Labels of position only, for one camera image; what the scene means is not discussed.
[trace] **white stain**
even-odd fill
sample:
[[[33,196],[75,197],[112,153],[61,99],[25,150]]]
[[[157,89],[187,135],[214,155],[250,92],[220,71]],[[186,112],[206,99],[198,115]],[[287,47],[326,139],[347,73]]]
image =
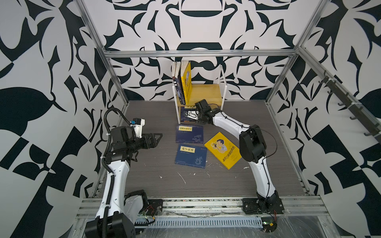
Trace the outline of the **white stain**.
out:
[[[179,174],[179,175],[180,175],[180,177],[182,178],[182,180],[184,181],[184,183],[187,184],[187,183],[185,182],[184,178],[181,176],[181,174]]]

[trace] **black and white patterned wall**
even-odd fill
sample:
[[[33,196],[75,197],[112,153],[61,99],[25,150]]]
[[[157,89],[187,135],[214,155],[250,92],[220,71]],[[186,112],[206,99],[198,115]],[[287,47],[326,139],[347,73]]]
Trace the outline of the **black and white patterned wall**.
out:
[[[332,0],[309,50],[377,118],[380,114],[381,3]],[[381,235],[381,145],[299,57],[271,102],[313,194],[341,235]]]
[[[3,1],[0,22],[1,237],[67,237],[123,102],[72,0]]]
[[[106,50],[289,49],[319,0],[85,0]],[[173,98],[170,65],[181,58],[113,59],[128,99]],[[226,99],[265,99],[286,57],[191,60],[198,83],[228,82]]]

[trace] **book cover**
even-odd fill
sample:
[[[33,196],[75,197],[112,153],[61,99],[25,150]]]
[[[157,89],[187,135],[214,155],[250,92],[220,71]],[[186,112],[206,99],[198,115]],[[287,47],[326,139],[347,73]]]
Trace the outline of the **book cover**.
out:
[[[230,169],[242,157],[239,148],[221,132],[217,133],[204,145],[227,168]]]
[[[179,75],[180,66],[181,66],[181,62],[172,62],[172,79],[173,79],[173,83],[176,88],[177,96],[179,97],[180,103],[182,105],[185,105],[184,93],[182,92],[182,85],[180,83],[181,81],[177,77]]]
[[[189,61],[181,62],[181,82],[184,92],[185,103],[186,105],[188,105],[192,92],[191,63]]]
[[[205,169],[207,151],[204,147],[179,144],[174,163]]]
[[[180,109],[180,121],[182,122],[195,122],[196,120],[195,119],[192,119],[190,117],[188,117],[188,113],[189,111],[195,111],[195,108],[192,109],[192,107],[181,107]]]
[[[176,143],[204,143],[204,127],[196,125],[178,125]]]

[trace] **blue book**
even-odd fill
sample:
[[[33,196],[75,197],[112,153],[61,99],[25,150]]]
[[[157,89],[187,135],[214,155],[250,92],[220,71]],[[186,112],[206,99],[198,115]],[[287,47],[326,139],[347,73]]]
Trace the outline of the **blue book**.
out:
[[[204,143],[204,127],[196,125],[178,125],[176,143]]]
[[[207,151],[205,147],[179,144],[174,163],[205,169]]]

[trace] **metal grate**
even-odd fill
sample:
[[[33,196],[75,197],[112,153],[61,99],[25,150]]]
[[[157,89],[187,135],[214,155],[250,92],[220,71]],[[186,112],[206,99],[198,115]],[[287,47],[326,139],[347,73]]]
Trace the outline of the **metal grate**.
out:
[[[157,217],[152,228],[205,228],[205,227],[257,227],[263,228],[260,217],[190,217],[165,218]]]

